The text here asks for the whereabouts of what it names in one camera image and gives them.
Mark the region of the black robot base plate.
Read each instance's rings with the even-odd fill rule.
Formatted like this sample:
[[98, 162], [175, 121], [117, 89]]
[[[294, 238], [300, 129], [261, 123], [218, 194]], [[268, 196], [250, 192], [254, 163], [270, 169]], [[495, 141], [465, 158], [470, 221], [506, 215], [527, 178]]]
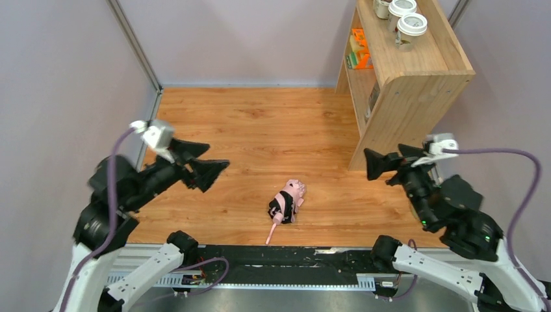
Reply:
[[182, 286], [352, 290], [391, 297], [407, 274], [376, 263], [370, 248], [205, 245], [177, 268]]

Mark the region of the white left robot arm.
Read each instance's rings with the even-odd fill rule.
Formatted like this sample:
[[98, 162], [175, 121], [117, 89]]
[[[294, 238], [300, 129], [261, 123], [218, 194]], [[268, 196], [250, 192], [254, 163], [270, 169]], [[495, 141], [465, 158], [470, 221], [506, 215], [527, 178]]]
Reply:
[[135, 214], [176, 183], [205, 192], [229, 166], [227, 159], [203, 160], [208, 144], [173, 139], [168, 153], [137, 170], [114, 153], [97, 166], [88, 184], [89, 204], [73, 232], [70, 271], [56, 311], [128, 311], [163, 276], [197, 268], [198, 242], [183, 231], [169, 234], [158, 251], [115, 283], [107, 283], [112, 266], [136, 229]]

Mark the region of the pink folding umbrella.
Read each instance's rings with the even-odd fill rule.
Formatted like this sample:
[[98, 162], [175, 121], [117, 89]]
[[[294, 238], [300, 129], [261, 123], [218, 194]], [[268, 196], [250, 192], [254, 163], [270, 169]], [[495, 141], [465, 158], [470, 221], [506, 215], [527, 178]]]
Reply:
[[268, 204], [268, 216], [272, 220], [272, 227], [265, 240], [268, 245], [277, 226], [291, 224], [296, 221], [298, 209], [304, 203], [307, 187], [297, 179], [289, 179], [285, 186], [273, 197]]

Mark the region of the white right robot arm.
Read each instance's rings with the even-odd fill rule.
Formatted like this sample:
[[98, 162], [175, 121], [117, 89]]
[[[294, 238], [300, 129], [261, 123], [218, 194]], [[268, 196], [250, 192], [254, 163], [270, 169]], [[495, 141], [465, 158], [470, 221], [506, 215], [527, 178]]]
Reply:
[[403, 188], [422, 229], [441, 232], [441, 242], [474, 267], [469, 270], [436, 260], [388, 235], [377, 238], [370, 256], [379, 269], [430, 280], [476, 304], [479, 311], [549, 311], [549, 282], [533, 277], [512, 245], [520, 216], [539, 184], [541, 162], [521, 149], [496, 148], [496, 152], [527, 157], [535, 167], [532, 183], [507, 230], [481, 210], [483, 196], [460, 175], [440, 183], [432, 177], [437, 161], [464, 154], [454, 139], [433, 136], [421, 148], [400, 144], [396, 153], [386, 155], [365, 149], [368, 180], [392, 172], [387, 184]]

